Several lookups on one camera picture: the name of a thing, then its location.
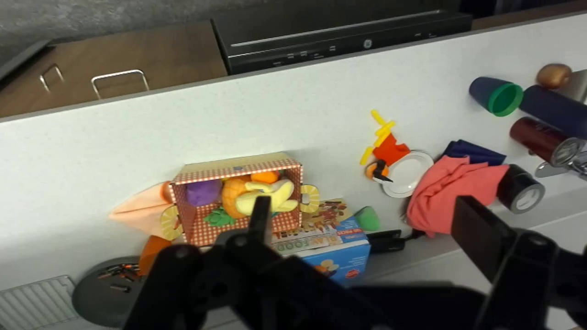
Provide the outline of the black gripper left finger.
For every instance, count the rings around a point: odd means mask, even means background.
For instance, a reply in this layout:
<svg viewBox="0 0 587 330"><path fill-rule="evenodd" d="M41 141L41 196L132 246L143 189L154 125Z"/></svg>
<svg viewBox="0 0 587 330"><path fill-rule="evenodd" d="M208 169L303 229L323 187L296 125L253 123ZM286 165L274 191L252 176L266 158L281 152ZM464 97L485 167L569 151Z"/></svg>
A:
<svg viewBox="0 0 587 330"><path fill-rule="evenodd" d="M253 213L250 217L248 237L253 242L264 242L272 229L272 198L259 196L253 204Z"/></svg>

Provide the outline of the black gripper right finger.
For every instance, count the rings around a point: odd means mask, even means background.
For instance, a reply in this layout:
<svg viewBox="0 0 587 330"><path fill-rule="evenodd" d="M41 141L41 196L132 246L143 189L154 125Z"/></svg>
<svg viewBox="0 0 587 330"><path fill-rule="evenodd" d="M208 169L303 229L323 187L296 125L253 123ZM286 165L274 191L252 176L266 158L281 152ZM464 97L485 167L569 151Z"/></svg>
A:
<svg viewBox="0 0 587 330"><path fill-rule="evenodd" d="M473 196L455 200L451 237L490 283L516 242L516 231Z"/></svg>

